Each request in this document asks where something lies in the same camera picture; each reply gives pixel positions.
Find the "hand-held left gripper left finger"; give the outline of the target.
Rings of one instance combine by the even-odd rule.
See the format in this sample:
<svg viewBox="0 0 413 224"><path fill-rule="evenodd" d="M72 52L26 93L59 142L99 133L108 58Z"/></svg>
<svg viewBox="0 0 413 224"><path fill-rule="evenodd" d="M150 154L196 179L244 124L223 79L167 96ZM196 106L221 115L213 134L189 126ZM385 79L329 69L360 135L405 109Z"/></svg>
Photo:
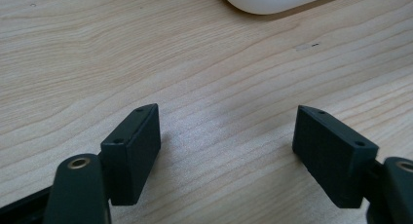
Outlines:
<svg viewBox="0 0 413 224"><path fill-rule="evenodd" d="M135 205L161 149L158 105L132 110L100 148L111 204Z"/></svg>

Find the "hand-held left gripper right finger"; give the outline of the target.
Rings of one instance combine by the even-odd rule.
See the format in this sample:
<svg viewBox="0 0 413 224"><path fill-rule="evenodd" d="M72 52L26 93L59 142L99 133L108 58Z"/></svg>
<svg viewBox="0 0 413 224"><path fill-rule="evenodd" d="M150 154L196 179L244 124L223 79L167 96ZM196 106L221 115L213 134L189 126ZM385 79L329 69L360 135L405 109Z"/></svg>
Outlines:
<svg viewBox="0 0 413 224"><path fill-rule="evenodd" d="M362 178L375 162L376 144L329 113L300 105L292 150L335 205L360 207Z"/></svg>

